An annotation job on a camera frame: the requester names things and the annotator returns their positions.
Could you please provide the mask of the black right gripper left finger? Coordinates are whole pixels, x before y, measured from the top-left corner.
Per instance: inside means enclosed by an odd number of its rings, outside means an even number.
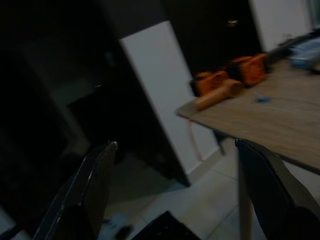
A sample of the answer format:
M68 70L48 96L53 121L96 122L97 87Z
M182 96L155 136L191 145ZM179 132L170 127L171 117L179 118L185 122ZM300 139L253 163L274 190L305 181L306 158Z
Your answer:
M118 144L98 146L59 190L35 240L96 240L110 195L109 185Z

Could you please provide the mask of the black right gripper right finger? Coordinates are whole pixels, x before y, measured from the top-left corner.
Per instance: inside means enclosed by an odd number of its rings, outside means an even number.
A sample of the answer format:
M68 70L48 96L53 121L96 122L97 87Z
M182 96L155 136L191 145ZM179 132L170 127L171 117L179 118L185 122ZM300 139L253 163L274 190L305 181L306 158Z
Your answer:
M236 139L244 181L268 240L318 240L320 206L281 157L246 139Z

